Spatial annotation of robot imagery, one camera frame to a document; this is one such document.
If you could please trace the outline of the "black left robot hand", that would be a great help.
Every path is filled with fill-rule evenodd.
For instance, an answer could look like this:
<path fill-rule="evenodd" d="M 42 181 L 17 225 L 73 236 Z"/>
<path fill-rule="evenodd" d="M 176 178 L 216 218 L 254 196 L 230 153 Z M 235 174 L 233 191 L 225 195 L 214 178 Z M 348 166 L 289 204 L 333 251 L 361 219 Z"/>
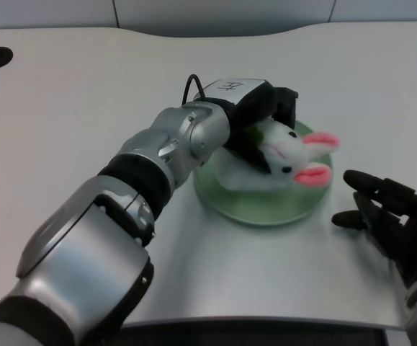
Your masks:
<path fill-rule="evenodd" d="M 198 91 L 195 101 L 217 104 L 228 116 L 230 137 L 223 148 L 254 169 L 270 174 L 270 165 L 259 149 L 265 139 L 257 133 L 259 123 L 274 120 L 294 129 L 298 93 L 263 79 L 218 79 Z"/>

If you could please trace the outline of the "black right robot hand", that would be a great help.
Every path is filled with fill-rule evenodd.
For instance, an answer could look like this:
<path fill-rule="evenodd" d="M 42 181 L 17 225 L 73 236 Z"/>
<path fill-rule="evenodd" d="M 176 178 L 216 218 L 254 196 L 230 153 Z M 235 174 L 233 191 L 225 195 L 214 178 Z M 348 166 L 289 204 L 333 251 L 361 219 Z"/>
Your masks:
<path fill-rule="evenodd" d="M 331 222 L 365 231 L 382 255 L 395 263 L 405 287 L 411 287 L 417 281 L 416 191 L 356 170 L 345 171 L 343 178 L 354 189 L 357 208 L 333 215 Z"/>

